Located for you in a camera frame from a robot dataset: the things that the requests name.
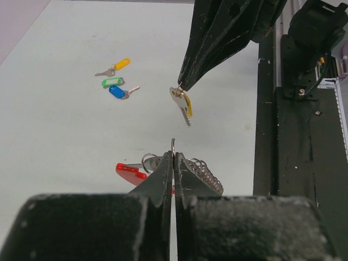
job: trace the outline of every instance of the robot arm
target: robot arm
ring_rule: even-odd
[[[273,28],[286,0],[196,0],[190,40],[178,84],[185,91],[209,70],[246,47],[259,43]],[[303,75],[343,39],[346,4],[333,7],[308,0],[293,17],[289,36],[296,49],[291,65]]]

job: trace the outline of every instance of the key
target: key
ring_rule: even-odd
[[[103,76],[103,75],[108,76],[108,77],[115,76],[115,69],[110,68],[110,69],[107,69],[105,72],[95,74],[95,76]]]
[[[130,89],[129,91],[125,91],[125,95],[121,99],[122,100],[128,99],[133,91],[136,91],[136,90],[139,90],[139,89],[140,89],[140,86],[137,86],[137,87],[134,87],[134,88]]]
[[[144,169],[145,172],[147,171],[155,171],[159,165],[159,162],[161,161],[161,157],[156,156],[152,153],[146,153],[142,158],[142,163],[139,164],[127,164],[126,167],[133,167],[137,169]]]
[[[177,90],[176,88],[169,88],[169,90],[170,90],[170,95],[172,96],[172,99],[179,106],[187,126],[190,127],[191,122],[188,117],[189,104],[188,104],[188,101],[185,99],[184,93],[180,89]]]

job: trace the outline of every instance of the key with green tag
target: key with green tag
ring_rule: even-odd
[[[122,77],[115,77],[115,78],[105,79],[104,81],[102,81],[102,86],[104,87],[104,89],[107,89],[111,85],[121,86],[124,83],[125,81],[123,80]]]

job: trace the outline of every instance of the black metal frame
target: black metal frame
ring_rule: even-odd
[[[317,89],[311,101],[285,97],[274,84],[275,51],[270,34],[259,48],[253,193],[311,199],[348,260],[348,163],[335,91]]]

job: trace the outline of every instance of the blue key tag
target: blue key tag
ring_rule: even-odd
[[[118,87],[117,85],[112,85],[109,88],[109,92],[114,95],[117,99],[122,99],[125,95],[126,92],[123,91],[120,87]]]

